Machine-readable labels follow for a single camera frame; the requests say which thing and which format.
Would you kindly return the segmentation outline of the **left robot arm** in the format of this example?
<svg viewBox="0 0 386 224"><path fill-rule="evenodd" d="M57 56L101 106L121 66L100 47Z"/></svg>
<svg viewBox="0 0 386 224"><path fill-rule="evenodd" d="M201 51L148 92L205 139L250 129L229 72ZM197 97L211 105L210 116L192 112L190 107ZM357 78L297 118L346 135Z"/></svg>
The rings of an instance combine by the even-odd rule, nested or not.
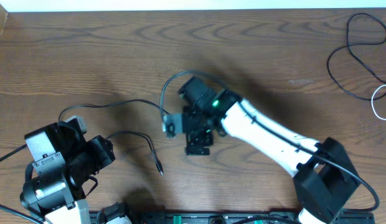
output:
<svg viewBox="0 0 386 224"><path fill-rule="evenodd" d="M86 141L76 118L44 126L25 135L37 177L25 181L21 204L33 218L86 199L82 185L115 160L113 144L102 136Z"/></svg>

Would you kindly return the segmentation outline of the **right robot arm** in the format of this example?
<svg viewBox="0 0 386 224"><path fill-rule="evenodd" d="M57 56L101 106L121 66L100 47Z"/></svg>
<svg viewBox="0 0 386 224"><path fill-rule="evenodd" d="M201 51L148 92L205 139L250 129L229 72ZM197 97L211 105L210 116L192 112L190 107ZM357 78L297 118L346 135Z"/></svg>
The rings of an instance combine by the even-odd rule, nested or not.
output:
<svg viewBox="0 0 386 224"><path fill-rule="evenodd" d="M301 223L332 223L360 183L343 145L333 138L319 142L295 133L256 110L230 90L217 93L193 77L179 94L215 127L274 160L293 178L303 209Z"/></svg>

